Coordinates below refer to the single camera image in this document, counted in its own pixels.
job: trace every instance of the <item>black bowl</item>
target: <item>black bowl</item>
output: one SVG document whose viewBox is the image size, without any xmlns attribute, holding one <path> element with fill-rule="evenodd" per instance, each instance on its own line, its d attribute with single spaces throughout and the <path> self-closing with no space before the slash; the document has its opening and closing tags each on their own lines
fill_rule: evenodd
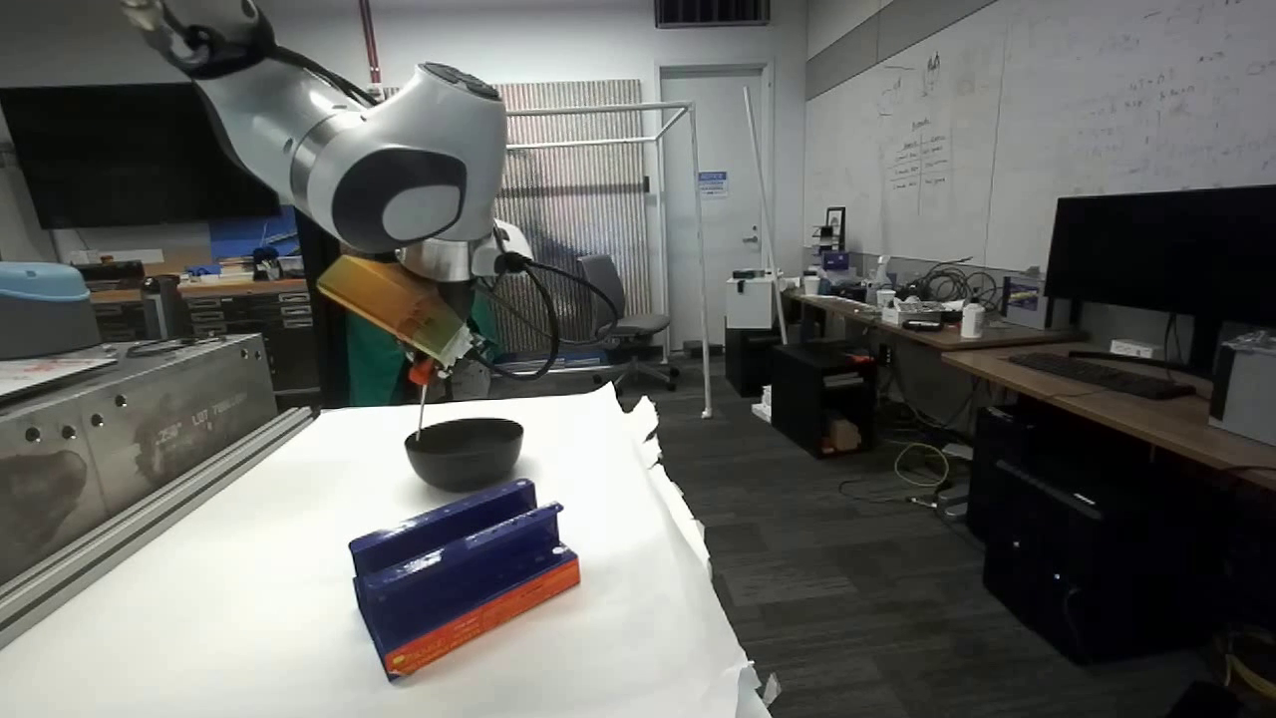
<svg viewBox="0 0 1276 718">
<path fill-rule="evenodd" d="M 477 492 L 513 480 L 521 422 L 456 420 L 401 439 L 413 476 L 444 492 Z"/>
</svg>

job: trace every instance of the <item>keyboard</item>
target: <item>keyboard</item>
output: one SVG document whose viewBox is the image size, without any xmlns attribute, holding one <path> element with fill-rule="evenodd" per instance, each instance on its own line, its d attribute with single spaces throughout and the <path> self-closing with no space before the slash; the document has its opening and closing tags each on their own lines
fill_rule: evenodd
<svg viewBox="0 0 1276 718">
<path fill-rule="evenodd" d="M 1061 375 L 1061 378 L 1078 378 L 1090 386 L 1119 390 L 1119 394 L 1142 394 L 1142 399 L 1194 394 L 1190 383 L 1172 383 L 1160 375 L 1135 375 L 1135 372 L 1119 372 L 1119 368 L 1103 368 L 1103 362 L 1086 362 L 1086 358 L 1070 358 L 1070 355 L 1012 355 L 1010 362 L 1042 372 L 1042 375 Z"/>
</svg>

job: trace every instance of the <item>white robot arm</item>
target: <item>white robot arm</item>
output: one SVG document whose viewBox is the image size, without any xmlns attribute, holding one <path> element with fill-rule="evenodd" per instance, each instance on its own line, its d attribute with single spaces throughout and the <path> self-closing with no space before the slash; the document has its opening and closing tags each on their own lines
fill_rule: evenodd
<svg viewBox="0 0 1276 718">
<path fill-rule="evenodd" d="M 275 45 L 254 0 L 125 0 L 148 45 L 186 72 L 230 157 L 354 257 L 386 257 L 436 282 L 465 282 L 493 235 L 508 157 L 497 91 L 448 63 L 413 68 L 386 105 Z"/>
</svg>

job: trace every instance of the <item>floor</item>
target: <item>floor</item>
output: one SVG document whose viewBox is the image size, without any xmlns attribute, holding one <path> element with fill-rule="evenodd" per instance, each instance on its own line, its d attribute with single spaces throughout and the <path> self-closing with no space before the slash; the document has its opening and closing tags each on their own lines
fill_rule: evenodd
<svg viewBox="0 0 1276 718">
<path fill-rule="evenodd" d="M 778 718 L 1160 718 L 1202 654 L 1071 666 L 980 586 L 980 541 L 915 505 L 893 476 L 911 426 L 855 460 L 811 460 L 718 375 L 653 390 L 665 471 L 706 523 L 712 582 Z"/>
</svg>

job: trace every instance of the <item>white tablecloth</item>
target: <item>white tablecloth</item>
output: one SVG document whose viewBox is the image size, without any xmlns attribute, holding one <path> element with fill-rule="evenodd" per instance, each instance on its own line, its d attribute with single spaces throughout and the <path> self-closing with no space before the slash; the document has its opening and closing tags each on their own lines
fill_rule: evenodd
<svg viewBox="0 0 1276 718">
<path fill-rule="evenodd" d="M 653 407 L 444 403 L 425 422 L 526 426 L 517 476 L 564 503 L 582 586 L 386 682 L 347 540 L 448 503 L 401 456 L 413 407 L 326 411 L 195 516 L 0 652 L 0 714 L 767 714 L 711 592 L 699 523 L 657 465 Z"/>
</svg>

